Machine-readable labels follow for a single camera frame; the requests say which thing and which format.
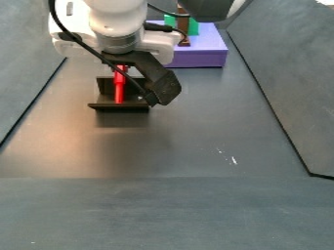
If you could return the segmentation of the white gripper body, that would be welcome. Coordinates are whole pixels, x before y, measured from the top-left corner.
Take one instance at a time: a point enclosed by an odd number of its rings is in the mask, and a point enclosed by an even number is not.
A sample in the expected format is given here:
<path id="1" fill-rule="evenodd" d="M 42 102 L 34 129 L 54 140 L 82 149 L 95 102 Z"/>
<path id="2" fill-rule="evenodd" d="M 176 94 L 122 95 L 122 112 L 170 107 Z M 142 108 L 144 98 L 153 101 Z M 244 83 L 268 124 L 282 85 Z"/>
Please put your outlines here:
<path id="1" fill-rule="evenodd" d="M 148 0 L 51 0 L 61 23 L 98 52 L 146 51 Z"/>

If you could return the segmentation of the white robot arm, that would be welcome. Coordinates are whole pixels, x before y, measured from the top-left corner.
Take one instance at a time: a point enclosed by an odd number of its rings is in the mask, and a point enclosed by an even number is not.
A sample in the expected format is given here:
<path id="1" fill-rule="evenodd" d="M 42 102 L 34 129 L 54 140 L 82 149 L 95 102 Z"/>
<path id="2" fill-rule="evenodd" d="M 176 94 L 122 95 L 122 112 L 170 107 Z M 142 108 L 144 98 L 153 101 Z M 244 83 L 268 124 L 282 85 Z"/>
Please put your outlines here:
<path id="1" fill-rule="evenodd" d="M 145 51 L 161 63 L 172 63 L 186 35 L 148 20 L 152 7 L 148 0 L 49 0 L 49 32 L 58 53 L 75 57 Z"/>

